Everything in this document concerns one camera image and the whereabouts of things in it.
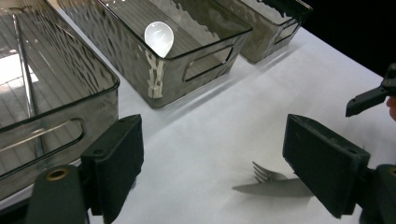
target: storage bin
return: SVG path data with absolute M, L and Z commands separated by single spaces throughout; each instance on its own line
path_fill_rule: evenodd
M 312 7 L 300 0 L 213 0 L 244 19 L 253 31 L 241 49 L 250 63 L 258 63 L 287 46 Z
M 0 200 L 118 118 L 118 77 L 47 2 L 12 2 L 0 9 Z
M 251 26 L 211 0 L 58 0 L 65 13 L 153 108 L 230 71 Z M 154 21 L 174 45 L 164 57 L 144 41 Z

